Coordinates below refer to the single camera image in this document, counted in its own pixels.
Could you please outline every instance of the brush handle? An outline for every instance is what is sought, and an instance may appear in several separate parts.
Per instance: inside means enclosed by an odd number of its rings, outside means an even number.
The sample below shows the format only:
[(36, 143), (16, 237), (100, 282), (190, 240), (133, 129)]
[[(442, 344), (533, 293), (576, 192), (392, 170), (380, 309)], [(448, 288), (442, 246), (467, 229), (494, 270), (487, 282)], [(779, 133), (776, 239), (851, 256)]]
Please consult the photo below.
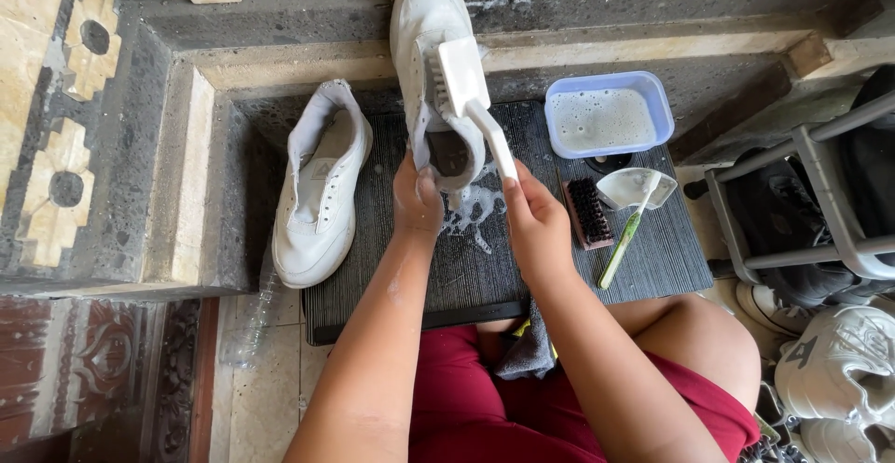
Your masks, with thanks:
[(619, 270), (619, 265), (621, 265), (621, 259), (625, 256), (625, 250), (627, 250), (628, 244), (631, 242), (631, 239), (633, 239), (633, 233), (636, 232), (637, 226), (640, 225), (640, 217), (641, 212), (635, 211), (635, 213), (628, 218), (627, 222), (625, 222), (625, 228), (622, 230), (619, 244), (616, 245), (615, 251), (612, 251), (610, 263), (606, 266), (606, 270), (599, 276), (597, 286), (600, 288), (606, 290), (610, 287), (612, 278), (615, 277), (615, 273)]
[(465, 113), (469, 118), (473, 119), (473, 123), (482, 132), (491, 148), (491, 155), (494, 156), (494, 162), (497, 163), (498, 172), (502, 178), (513, 178), (519, 181), (519, 173), (516, 171), (516, 163), (513, 161), (513, 154), (509, 151), (507, 137), (504, 136), (503, 128), (494, 120), (494, 117), (488, 113), (488, 110), (479, 102), (478, 99), (471, 99), (466, 102)]

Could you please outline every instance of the hand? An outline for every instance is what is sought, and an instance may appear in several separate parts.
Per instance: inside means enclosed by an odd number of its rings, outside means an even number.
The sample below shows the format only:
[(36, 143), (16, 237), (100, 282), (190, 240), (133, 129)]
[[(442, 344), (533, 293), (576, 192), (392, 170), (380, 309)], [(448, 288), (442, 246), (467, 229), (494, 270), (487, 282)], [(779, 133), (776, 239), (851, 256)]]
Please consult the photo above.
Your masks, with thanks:
[(434, 241), (441, 231), (445, 209), (441, 194), (435, 187), (432, 169), (426, 166), (417, 173), (413, 156), (407, 151), (404, 161), (397, 168), (393, 192), (395, 234), (409, 232)]
[(516, 170), (519, 181), (505, 178), (503, 187), (509, 242), (522, 279), (531, 287), (576, 272), (565, 207), (518, 159)]

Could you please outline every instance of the scrub brush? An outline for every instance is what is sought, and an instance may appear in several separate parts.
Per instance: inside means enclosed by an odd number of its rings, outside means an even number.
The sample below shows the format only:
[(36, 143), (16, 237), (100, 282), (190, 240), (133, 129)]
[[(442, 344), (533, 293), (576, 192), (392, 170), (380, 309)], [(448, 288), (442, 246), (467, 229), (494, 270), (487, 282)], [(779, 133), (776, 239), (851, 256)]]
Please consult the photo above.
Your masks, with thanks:
[(442, 116), (453, 114), (472, 119), (488, 141), (500, 176), (518, 181), (519, 175), (507, 138), (500, 124), (488, 113), (491, 99), (475, 37), (466, 36), (440, 44), (430, 64), (435, 80), (436, 104)]
[(578, 242), (585, 251), (612, 245), (612, 228), (597, 198), (597, 185), (590, 176), (562, 182), (563, 200), (572, 219)]
[(640, 206), (637, 207), (637, 210), (628, 218), (627, 222), (625, 222), (625, 228), (621, 232), (619, 244), (616, 246), (615, 251), (612, 251), (610, 263), (606, 266), (606, 270), (603, 271), (603, 274), (599, 277), (599, 281), (597, 282), (597, 286), (600, 288), (605, 290), (610, 287), (612, 277), (614, 277), (616, 271), (619, 270), (621, 259), (625, 255), (625, 250), (627, 250), (628, 244), (631, 243), (633, 233), (636, 232), (637, 226), (640, 225), (640, 217), (643, 215), (643, 209), (646, 207), (646, 203), (650, 200), (650, 196), (656, 191), (656, 187), (659, 186), (661, 178), (662, 173), (659, 171), (653, 171), (646, 177), (646, 181), (643, 183), (643, 200), (640, 201)]

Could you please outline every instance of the soap foam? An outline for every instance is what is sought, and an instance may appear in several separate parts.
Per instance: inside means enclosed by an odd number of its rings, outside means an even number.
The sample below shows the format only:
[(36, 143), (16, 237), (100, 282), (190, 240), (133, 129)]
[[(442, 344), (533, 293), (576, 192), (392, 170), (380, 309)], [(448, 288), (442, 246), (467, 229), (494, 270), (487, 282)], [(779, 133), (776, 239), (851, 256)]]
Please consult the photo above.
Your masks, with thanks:
[(482, 230), (479, 229), (479, 225), (495, 210), (499, 214), (506, 213), (507, 204), (504, 201), (503, 191), (492, 191), (487, 187), (475, 184), (475, 182), (479, 182), (488, 174), (493, 174), (493, 179), (498, 181), (498, 188), (502, 188), (497, 177), (497, 165), (493, 161), (484, 165), (482, 171), (473, 180), (473, 183), (470, 183), (464, 189), (459, 207), (445, 213), (445, 220), (441, 224), (439, 234), (447, 231), (447, 235), (465, 235), (466, 229), (472, 227), (475, 244), (490, 255), (491, 247), (482, 237)]
[(570, 150), (656, 142), (646, 99), (635, 90), (559, 92), (551, 109), (559, 143)]

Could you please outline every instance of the black rubber mat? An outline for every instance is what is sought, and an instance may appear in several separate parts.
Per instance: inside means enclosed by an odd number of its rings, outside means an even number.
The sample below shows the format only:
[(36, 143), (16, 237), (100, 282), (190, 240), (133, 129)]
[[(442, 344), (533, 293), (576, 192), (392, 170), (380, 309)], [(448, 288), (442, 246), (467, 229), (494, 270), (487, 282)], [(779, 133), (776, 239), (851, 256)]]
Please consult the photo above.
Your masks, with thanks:
[[(602, 177), (583, 160), (560, 159), (553, 153), (543, 104), (495, 104), (489, 111), (504, 128), (513, 154), (554, 195), (560, 195), (557, 166), (563, 180)], [(370, 124), (375, 140), (354, 194), (357, 234), (351, 251), (335, 274), (302, 293), (307, 340), (313, 346), (336, 341), (391, 236), (392, 178), (404, 156), (407, 129), (401, 114), (375, 116)], [(634, 154), (630, 165), (674, 175), (665, 146)], [(482, 187), (480, 192), (485, 194), (500, 190), (493, 171), (474, 185)], [(509, 249), (505, 210), (503, 201), (498, 200), (494, 211), (478, 225), (478, 235), (472, 226), (441, 233), (429, 276), (423, 329), (512, 318), (527, 312), (527, 289)], [(616, 238), (632, 212), (633, 207), (620, 212), (606, 208)], [(446, 222), (452, 218), (448, 212)], [(584, 251), (573, 243), (578, 272), (607, 304), (692, 292), (712, 284), (679, 190), (661, 208), (644, 213), (609, 290), (598, 289), (596, 283), (612, 248)]]

